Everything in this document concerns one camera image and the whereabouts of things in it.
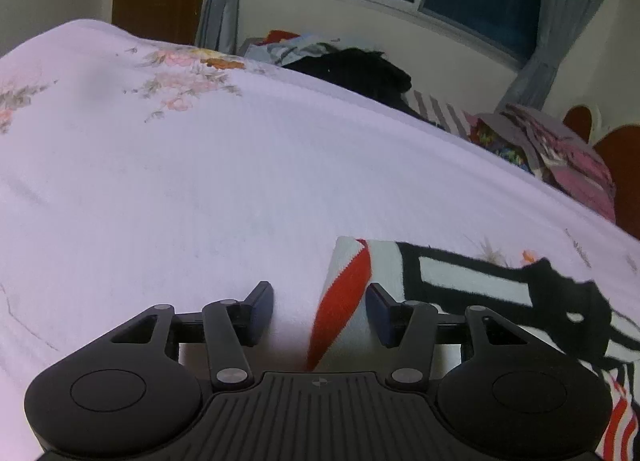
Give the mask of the red white scalloped headboard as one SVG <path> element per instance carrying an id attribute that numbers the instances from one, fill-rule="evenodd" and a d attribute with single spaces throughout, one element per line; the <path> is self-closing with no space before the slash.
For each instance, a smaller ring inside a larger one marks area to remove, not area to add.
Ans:
<path id="1" fill-rule="evenodd" d="M 596 109 L 585 104 L 573 106 L 563 118 L 563 123 L 587 142 L 594 135 L 596 122 Z M 639 238 L 639 132 L 637 124 L 622 125 L 593 143 L 616 187 L 616 224 L 636 239 Z"/>

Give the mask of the striped knit sweater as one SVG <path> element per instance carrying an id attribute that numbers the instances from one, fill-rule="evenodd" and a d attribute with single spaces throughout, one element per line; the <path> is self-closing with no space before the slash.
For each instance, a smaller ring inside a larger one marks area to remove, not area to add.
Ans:
<path id="1" fill-rule="evenodd" d="M 425 385 L 387 385 L 366 291 L 438 311 Z M 310 371 L 369 371 L 322 409 L 372 459 L 634 460 L 639 325 L 597 283 L 547 259 L 518 268 L 434 247 L 336 242 L 307 353 Z"/>

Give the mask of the floral pink bedsheet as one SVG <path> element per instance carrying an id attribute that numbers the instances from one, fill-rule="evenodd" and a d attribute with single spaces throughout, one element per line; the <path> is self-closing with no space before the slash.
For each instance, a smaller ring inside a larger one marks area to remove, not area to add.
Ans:
<path id="1" fill-rule="evenodd" d="M 608 460 L 639 454 L 639 243 L 521 169 L 321 80 L 66 23 L 1 60 L 1 455 L 40 444 L 41 371 L 146 308 L 198 311 L 267 280 L 259 368 L 378 367 L 357 313 L 319 314 L 349 280 L 404 293 L 401 243 L 500 266 L 548 259 L 587 291 L 537 309 L 596 350 L 614 395 Z"/>

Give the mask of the right grey curtain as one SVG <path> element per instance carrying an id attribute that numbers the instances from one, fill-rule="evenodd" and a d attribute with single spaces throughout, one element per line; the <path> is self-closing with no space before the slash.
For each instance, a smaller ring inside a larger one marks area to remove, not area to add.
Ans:
<path id="1" fill-rule="evenodd" d="M 500 100 L 541 109 L 560 64 L 604 0 L 541 0 L 536 48 Z"/>

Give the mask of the dark clothes pile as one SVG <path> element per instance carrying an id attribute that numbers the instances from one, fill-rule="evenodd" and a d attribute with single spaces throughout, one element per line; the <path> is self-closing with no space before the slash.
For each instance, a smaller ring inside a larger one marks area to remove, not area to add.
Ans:
<path id="1" fill-rule="evenodd" d="M 262 40 L 247 39 L 239 54 L 324 80 L 413 117 L 418 115 L 406 101 L 412 87 L 410 75 L 389 62 L 384 52 L 355 39 L 272 31 Z"/>

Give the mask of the folded pink grey bedding stack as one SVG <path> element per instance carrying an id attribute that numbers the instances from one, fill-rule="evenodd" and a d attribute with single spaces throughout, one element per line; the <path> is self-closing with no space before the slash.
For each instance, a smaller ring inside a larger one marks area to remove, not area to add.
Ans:
<path id="1" fill-rule="evenodd" d="M 497 112 L 472 115 L 469 122 L 474 143 L 616 221 L 615 184 L 608 166 L 562 122 L 511 103 Z"/>

